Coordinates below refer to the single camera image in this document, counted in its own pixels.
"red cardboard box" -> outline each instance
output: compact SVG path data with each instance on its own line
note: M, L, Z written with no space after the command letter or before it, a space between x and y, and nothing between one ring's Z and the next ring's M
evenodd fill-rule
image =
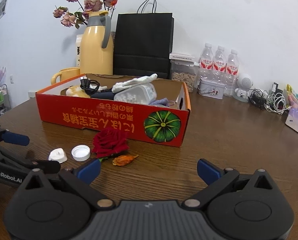
M36 93L42 121L69 126L102 130L106 127L128 131L128 138L180 147L185 136L191 111L184 82L157 79L152 82L157 99L168 98L174 105L167 107L130 104L112 100L66 96L66 89L80 85L80 76L56 83ZM132 76L87 74L101 86L112 87Z

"yellow mug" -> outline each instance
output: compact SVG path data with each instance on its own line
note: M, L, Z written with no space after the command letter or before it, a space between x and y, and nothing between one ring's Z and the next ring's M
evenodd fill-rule
M60 70L58 73L54 74L50 82L51 82L51 85L54 85L56 84L57 77L60 77L60 81L64 81L68 78L72 78L78 75L80 75L80 68L78 67L64 68Z

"green pumpkin illustration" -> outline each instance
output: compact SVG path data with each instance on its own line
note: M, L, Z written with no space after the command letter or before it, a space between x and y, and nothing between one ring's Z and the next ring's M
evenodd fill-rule
M181 121L170 111L151 113L144 122L146 135L155 142L170 142L180 132Z

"plush toy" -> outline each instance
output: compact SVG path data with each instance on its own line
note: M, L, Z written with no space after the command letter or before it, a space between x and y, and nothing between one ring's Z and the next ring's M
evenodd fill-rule
M90 96L87 95L85 93L85 91L80 88L79 85L69 87L66 91L66 96L68 96L68 97L79 97L79 98L90 98Z

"coiled white cable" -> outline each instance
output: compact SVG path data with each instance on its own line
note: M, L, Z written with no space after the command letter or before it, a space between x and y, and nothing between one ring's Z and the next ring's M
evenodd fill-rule
M279 104L282 103L283 107L278 109ZM286 101L284 96L281 93L271 94L267 97L267 101L264 104L264 107L268 112L274 112L277 114L283 114L286 108Z

